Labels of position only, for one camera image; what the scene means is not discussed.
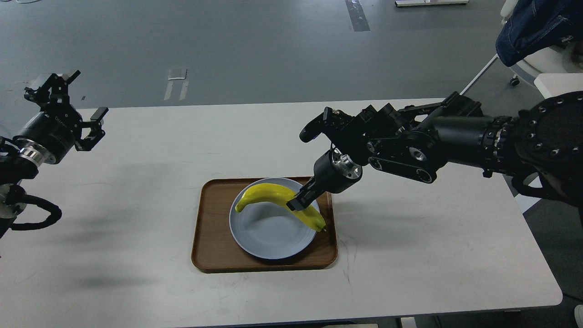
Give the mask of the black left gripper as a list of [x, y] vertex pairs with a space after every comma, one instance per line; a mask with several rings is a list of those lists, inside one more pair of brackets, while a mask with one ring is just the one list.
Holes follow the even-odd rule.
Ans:
[[35, 164], [58, 164], [74, 145], [77, 151], [91, 151], [105, 136], [103, 119], [109, 108], [99, 107], [89, 121], [82, 121], [70, 103], [69, 85], [79, 75], [78, 69], [50, 73], [40, 77], [40, 84], [25, 87], [24, 99], [37, 104], [41, 112], [15, 136], [21, 157]]

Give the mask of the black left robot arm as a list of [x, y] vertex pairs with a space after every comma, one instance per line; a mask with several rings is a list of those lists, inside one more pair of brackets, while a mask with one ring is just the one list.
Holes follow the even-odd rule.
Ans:
[[[103, 118], [107, 107], [98, 108], [89, 121], [71, 105], [68, 88], [81, 72], [52, 73], [37, 88], [25, 87], [24, 98], [40, 108], [17, 135], [1, 137], [0, 187], [1, 234], [8, 230], [33, 231], [57, 223], [60, 207], [46, 199], [28, 194], [21, 181], [34, 179], [42, 164], [58, 164], [75, 148], [91, 151], [104, 137]], [[18, 223], [17, 216], [29, 205], [48, 212], [42, 222]]]

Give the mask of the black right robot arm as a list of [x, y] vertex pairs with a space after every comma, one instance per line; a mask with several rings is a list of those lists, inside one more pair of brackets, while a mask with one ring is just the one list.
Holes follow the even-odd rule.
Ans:
[[441, 102], [396, 110], [368, 106], [352, 116], [325, 108], [300, 132], [308, 143], [324, 134], [331, 147], [314, 175], [289, 200], [304, 210], [325, 192], [345, 191], [376, 170], [431, 184], [447, 163], [478, 167], [483, 176], [511, 176], [521, 195], [558, 200], [582, 210], [582, 92], [543, 100], [516, 117], [485, 116], [481, 104], [457, 92]]

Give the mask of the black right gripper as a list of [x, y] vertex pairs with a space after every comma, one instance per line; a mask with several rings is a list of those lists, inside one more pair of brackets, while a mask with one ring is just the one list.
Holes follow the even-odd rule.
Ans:
[[313, 172], [314, 176], [287, 201], [286, 207], [290, 210], [305, 210], [326, 192], [338, 194], [345, 191], [362, 178], [363, 167], [339, 149], [329, 149], [316, 160]]

